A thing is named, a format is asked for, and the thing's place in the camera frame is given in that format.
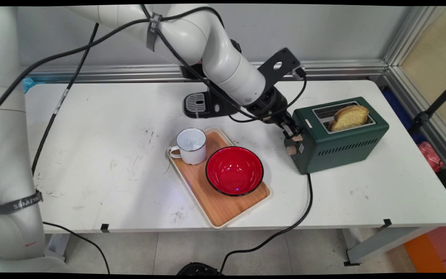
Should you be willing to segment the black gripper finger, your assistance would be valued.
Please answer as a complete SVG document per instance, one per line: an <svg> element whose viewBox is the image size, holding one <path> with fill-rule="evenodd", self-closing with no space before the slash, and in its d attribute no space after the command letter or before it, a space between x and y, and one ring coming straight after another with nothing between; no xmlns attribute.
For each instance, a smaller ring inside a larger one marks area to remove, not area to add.
<svg viewBox="0 0 446 279"><path fill-rule="evenodd" d="M282 122L280 125L281 129L283 130L283 134L287 139L291 139L292 137L296 136L296 125L294 122Z"/></svg>
<svg viewBox="0 0 446 279"><path fill-rule="evenodd" d="M284 115L284 130L286 133L301 133L301 127L296 124L289 112Z"/></svg>

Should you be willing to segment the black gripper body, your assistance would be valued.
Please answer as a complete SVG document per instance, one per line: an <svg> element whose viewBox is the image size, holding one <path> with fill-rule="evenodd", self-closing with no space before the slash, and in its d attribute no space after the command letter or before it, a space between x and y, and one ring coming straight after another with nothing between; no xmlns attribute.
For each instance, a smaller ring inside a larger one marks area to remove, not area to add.
<svg viewBox="0 0 446 279"><path fill-rule="evenodd" d="M287 111L283 110L273 116L269 115L285 108L287 104L286 98L280 91L276 87L271 87L263 92L255 102L247 105L245 109L266 124L283 125L285 119L290 116Z"/></svg>

